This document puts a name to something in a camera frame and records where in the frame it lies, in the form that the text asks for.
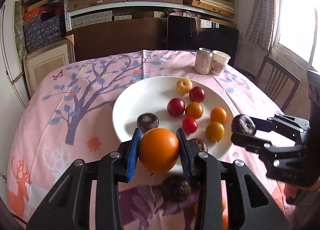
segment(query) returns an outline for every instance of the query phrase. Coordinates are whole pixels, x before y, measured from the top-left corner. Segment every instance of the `window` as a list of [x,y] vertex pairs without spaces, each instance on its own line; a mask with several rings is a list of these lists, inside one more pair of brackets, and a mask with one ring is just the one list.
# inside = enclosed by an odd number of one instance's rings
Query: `window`
[[317,53],[319,47],[316,47],[320,45],[316,45],[318,25],[314,1],[279,0],[279,6],[274,46],[303,68],[313,67],[320,71],[320,55]]

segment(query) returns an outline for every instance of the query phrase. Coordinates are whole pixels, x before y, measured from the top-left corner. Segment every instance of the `pink tablecloth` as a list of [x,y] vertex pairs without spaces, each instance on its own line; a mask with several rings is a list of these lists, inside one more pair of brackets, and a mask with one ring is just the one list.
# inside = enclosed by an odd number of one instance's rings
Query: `pink tablecloth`
[[[75,159],[96,161],[118,148],[112,107],[125,88],[141,79],[173,75],[196,80],[219,94],[234,115],[246,113],[266,118],[281,113],[235,69],[228,66],[219,77],[199,75],[192,68],[194,60],[189,52],[140,51],[74,63],[64,67],[60,75],[61,69],[50,73],[32,97],[12,143],[7,173],[11,211],[28,221]],[[222,160],[235,159],[247,164],[289,215],[291,207],[285,203],[283,184],[265,177],[266,170],[258,156],[232,146]],[[197,197],[192,195],[179,204],[164,201],[160,184],[165,177],[150,178],[138,162],[132,182],[119,185],[125,229],[193,229],[192,207]],[[90,229],[94,228],[91,220]]]

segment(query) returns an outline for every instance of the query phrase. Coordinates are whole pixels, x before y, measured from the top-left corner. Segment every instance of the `small yellow apple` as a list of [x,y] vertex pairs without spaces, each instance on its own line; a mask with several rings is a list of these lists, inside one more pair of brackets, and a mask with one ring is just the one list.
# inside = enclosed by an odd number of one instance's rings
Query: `small yellow apple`
[[178,93],[184,95],[191,91],[192,82],[187,78],[182,78],[177,82],[177,91]]

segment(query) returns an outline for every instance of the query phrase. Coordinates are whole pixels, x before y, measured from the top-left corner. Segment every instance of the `white cup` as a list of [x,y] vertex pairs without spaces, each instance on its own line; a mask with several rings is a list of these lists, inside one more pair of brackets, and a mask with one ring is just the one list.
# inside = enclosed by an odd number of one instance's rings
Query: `white cup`
[[230,58],[231,57],[228,54],[214,50],[212,54],[211,73],[214,75],[220,75],[226,68]]

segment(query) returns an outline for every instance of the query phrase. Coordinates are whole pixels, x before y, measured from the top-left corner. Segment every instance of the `butterfly print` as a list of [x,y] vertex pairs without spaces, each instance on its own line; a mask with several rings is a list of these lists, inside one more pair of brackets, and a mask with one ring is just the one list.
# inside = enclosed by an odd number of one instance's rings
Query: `butterfly print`
[[63,72],[63,70],[61,70],[58,75],[52,76],[53,80],[57,80],[58,78],[62,78],[63,77],[63,73],[62,72]]

